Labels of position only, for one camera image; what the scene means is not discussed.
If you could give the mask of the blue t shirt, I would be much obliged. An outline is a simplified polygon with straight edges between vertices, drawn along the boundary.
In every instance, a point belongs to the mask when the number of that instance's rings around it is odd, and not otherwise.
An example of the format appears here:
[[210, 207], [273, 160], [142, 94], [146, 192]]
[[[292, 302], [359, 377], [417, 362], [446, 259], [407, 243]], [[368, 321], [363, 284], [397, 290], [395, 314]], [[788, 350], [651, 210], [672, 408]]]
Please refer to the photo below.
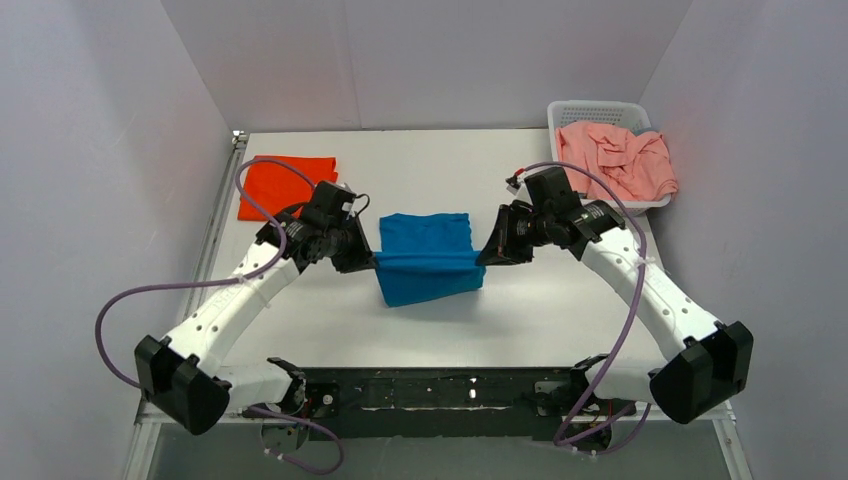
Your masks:
[[478, 290], [486, 268], [478, 266], [467, 213], [409, 215], [379, 221], [381, 250], [376, 276], [384, 303], [402, 307]]

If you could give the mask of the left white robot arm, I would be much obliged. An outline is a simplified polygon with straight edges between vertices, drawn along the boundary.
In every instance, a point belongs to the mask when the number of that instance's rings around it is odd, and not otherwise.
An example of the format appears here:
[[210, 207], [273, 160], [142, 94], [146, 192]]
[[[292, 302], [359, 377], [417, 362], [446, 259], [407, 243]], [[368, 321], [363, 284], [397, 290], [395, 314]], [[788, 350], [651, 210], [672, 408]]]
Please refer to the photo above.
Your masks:
[[189, 433], [210, 430], [228, 411], [275, 405], [285, 414], [305, 406], [306, 376], [271, 357], [227, 366], [225, 358], [271, 300], [312, 264], [331, 261], [339, 273], [376, 267], [358, 214], [359, 195], [321, 181], [299, 208], [277, 213], [257, 232], [228, 280], [161, 339], [134, 350], [143, 397]]

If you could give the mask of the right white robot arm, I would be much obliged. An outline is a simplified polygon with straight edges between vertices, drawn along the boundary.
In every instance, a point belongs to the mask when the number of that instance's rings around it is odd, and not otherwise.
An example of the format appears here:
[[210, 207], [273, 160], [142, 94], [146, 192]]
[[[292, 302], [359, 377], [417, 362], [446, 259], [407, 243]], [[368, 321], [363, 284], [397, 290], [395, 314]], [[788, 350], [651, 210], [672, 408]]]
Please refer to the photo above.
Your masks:
[[545, 162], [506, 180], [514, 195], [498, 208], [479, 253], [479, 266], [529, 263], [535, 248], [554, 245], [603, 279], [630, 309], [625, 326], [640, 321], [658, 346], [662, 366], [616, 360], [626, 336], [611, 351], [571, 370], [570, 414], [597, 400], [643, 402], [687, 424], [743, 391], [753, 334], [740, 321], [726, 323], [696, 304], [647, 257], [647, 242], [628, 227], [624, 209], [603, 200], [584, 202], [572, 188], [567, 165]]

